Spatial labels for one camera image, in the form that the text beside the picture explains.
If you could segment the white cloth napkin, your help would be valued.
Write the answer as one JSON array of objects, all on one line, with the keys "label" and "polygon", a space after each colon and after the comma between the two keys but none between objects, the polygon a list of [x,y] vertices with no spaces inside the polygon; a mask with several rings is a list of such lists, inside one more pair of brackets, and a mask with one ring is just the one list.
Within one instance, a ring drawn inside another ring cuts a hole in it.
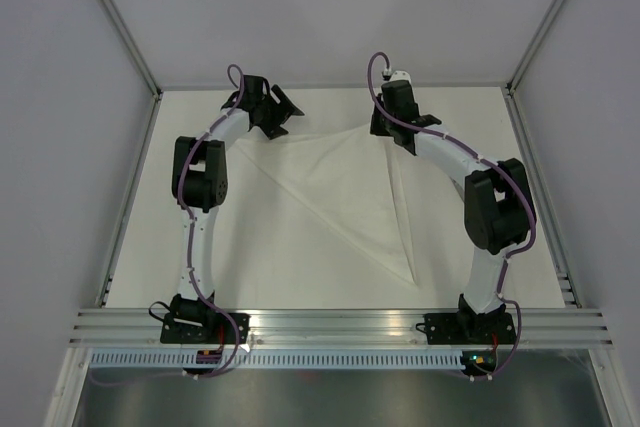
[{"label": "white cloth napkin", "polygon": [[328,135],[238,140],[232,149],[359,253],[417,284],[407,201],[391,141],[361,126]]}]

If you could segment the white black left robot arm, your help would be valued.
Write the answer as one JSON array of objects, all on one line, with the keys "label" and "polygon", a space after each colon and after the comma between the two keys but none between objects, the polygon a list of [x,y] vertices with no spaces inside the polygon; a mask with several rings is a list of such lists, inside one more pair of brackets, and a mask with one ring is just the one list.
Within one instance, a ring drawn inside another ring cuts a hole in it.
[{"label": "white black left robot arm", "polygon": [[182,217],[183,266],[177,293],[164,306],[161,343],[224,348],[246,342],[249,315],[215,304],[212,274],[215,223],[229,191],[227,151],[254,128],[269,140],[282,137],[289,118],[303,114],[279,85],[243,74],[203,133],[176,139],[171,193]]}]

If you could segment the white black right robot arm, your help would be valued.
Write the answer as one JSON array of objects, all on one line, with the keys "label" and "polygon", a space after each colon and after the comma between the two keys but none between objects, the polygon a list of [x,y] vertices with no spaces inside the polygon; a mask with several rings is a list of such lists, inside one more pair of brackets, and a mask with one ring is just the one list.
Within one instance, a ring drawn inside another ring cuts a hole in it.
[{"label": "white black right robot arm", "polygon": [[469,281],[454,313],[427,313],[416,328],[430,345],[513,345],[517,340],[503,286],[511,258],[535,241],[536,214],[523,163],[483,157],[423,115],[409,75],[383,76],[370,131],[390,137],[448,175],[462,192],[463,223],[474,245]]}]

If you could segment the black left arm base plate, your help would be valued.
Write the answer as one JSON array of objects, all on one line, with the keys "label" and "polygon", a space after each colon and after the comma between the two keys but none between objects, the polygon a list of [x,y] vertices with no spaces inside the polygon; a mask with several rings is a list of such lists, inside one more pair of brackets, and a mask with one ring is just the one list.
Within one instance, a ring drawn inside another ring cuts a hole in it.
[{"label": "black left arm base plate", "polygon": [[231,313],[230,317],[238,327],[235,335],[231,322],[221,314],[213,313],[204,321],[188,320],[166,314],[161,329],[161,344],[243,344],[250,330],[250,316],[247,313]]}]

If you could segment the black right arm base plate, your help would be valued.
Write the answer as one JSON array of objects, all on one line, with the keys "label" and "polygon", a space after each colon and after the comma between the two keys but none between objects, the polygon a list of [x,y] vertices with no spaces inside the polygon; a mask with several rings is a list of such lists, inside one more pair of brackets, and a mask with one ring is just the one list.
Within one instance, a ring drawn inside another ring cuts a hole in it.
[{"label": "black right arm base plate", "polygon": [[416,329],[426,336],[429,345],[512,345],[516,341],[513,318],[507,312],[495,315],[427,313]]}]

